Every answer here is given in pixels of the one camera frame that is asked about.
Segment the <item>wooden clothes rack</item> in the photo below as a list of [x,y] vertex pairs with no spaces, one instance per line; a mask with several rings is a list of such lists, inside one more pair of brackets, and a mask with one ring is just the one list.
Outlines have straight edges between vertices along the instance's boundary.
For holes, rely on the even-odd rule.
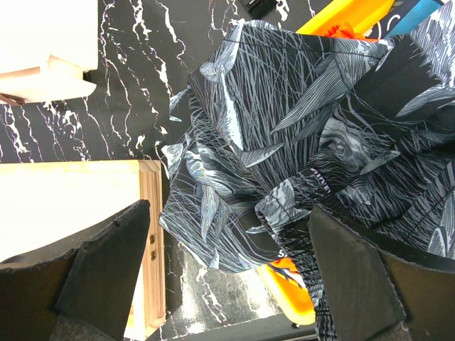
[[1,260],[91,227],[140,199],[150,202],[149,240],[124,335],[145,340],[166,320],[158,161],[1,164]]

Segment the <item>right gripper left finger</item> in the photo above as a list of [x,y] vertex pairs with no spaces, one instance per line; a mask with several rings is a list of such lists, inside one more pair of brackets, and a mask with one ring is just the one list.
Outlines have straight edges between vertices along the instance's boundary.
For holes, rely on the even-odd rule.
[[2,340],[123,340],[150,225],[138,200],[1,262]]

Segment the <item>black marbled mat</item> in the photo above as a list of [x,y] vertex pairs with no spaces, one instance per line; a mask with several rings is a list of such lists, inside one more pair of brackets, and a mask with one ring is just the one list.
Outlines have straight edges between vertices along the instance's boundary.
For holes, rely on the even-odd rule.
[[[100,1],[99,66],[87,98],[1,108],[1,161],[154,159],[181,136],[168,102],[249,13],[239,1]],[[256,271],[201,266],[166,234],[166,322],[153,340],[310,340]]]

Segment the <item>white drawer unit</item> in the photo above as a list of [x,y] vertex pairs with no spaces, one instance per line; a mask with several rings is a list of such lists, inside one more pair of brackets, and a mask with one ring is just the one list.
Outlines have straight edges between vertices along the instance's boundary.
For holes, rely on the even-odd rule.
[[98,66],[97,1],[1,2],[1,103],[91,95]]

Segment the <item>patterned blue orange shorts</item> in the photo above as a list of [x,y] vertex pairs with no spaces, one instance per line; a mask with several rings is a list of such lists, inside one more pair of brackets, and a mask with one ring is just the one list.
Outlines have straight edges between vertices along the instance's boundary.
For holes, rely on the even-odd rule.
[[276,274],[293,283],[299,288],[306,288],[301,274],[298,272],[294,262],[289,258],[280,258],[268,264],[268,267]]

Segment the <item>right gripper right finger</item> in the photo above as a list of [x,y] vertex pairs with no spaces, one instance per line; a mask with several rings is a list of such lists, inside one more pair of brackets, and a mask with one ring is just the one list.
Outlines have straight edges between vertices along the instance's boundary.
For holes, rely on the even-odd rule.
[[309,232],[339,340],[454,339],[454,260],[322,205]]

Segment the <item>dark grey patterned shorts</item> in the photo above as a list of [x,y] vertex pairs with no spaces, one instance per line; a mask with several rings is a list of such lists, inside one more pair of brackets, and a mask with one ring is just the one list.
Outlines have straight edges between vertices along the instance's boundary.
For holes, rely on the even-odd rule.
[[320,340],[339,340],[310,234],[326,204],[400,244],[454,258],[454,3],[370,42],[234,26],[172,100],[160,225],[205,266],[290,258]]

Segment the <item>yellow plastic tray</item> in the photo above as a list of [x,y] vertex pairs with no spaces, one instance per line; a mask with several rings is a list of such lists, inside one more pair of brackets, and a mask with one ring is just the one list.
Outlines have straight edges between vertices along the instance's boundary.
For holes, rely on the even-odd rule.
[[[331,1],[296,32],[322,36],[332,25],[347,22],[356,33],[364,34],[388,14],[393,4],[393,1]],[[268,264],[258,267],[257,273],[290,321],[298,326],[315,322],[313,303],[306,288],[288,282],[271,270]]]

